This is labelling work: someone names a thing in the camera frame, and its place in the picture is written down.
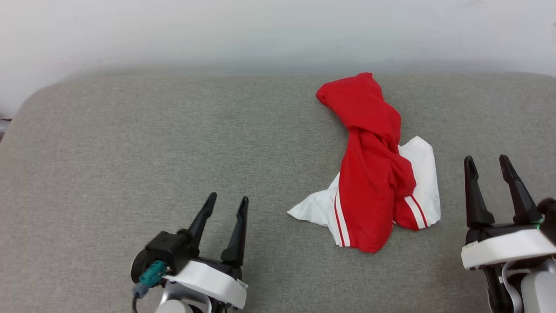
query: gray couch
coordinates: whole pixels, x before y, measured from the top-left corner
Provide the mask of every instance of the gray couch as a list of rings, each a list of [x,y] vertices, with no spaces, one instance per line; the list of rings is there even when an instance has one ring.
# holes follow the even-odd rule
[[[499,222],[513,215],[499,154],[535,200],[555,195],[556,79],[376,75],[401,113],[401,143],[419,135],[434,148],[442,219],[395,227],[373,255],[286,214],[339,169],[347,132],[315,93],[353,74],[116,77],[31,96],[0,143],[0,312],[130,311],[136,253],[188,226],[211,191],[207,257],[219,257],[250,198],[244,312],[488,311],[484,275],[460,259],[463,159],[474,157]]]

